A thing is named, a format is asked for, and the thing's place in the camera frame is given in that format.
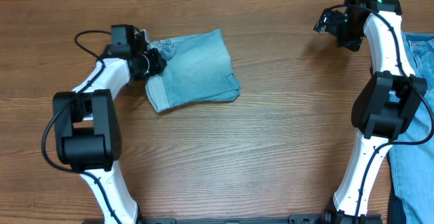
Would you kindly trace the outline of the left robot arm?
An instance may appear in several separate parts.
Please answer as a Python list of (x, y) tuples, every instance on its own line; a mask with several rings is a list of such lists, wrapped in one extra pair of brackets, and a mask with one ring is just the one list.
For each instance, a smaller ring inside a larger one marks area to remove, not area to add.
[(150, 48), (146, 30), (113, 25), (111, 42), (96, 54), (95, 68), (70, 92), (53, 97), (53, 117), (41, 139), (45, 161), (78, 174), (103, 213), (103, 223), (143, 223), (130, 195), (119, 159), (122, 139), (114, 100), (131, 81), (146, 81), (163, 72), (167, 62)]

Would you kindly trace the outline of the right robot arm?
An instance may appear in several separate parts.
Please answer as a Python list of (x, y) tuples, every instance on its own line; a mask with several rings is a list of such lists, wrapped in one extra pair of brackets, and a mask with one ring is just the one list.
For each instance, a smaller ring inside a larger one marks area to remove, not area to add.
[(368, 214), (378, 171), (419, 106), (428, 105), (427, 81), (415, 75), (404, 50), (401, 15), (398, 0), (344, 0), (325, 8), (315, 25), (316, 32), (335, 36), (338, 46), (353, 52), (367, 39), (372, 76), (353, 104), (354, 147), (329, 207), (322, 214), (292, 214), (291, 223), (381, 223), (380, 215)]

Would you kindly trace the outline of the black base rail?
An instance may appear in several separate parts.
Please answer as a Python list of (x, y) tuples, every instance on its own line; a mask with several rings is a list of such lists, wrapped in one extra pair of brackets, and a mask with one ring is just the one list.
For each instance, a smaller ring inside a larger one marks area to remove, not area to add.
[(139, 224), (382, 224), (382, 219), (379, 214), (371, 216), (362, 216), (356, 219), (355, 217), (345, 214), (332, 214), (325, 212), (322, 214), (291, 214), (288, 217), (275, 218), (241, 218), (241, 219), (143, 219), (139, 218)]

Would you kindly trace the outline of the light blue denim shorts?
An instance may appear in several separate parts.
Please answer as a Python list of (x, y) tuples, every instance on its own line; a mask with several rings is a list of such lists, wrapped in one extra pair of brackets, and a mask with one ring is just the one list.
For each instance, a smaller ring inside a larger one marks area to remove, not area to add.
[(150, 46), (167, 61), (163, 72), (145, 85), (156, 112), (191, 102), (233, 102), (241, 94), (220, 29), (162, 39)]

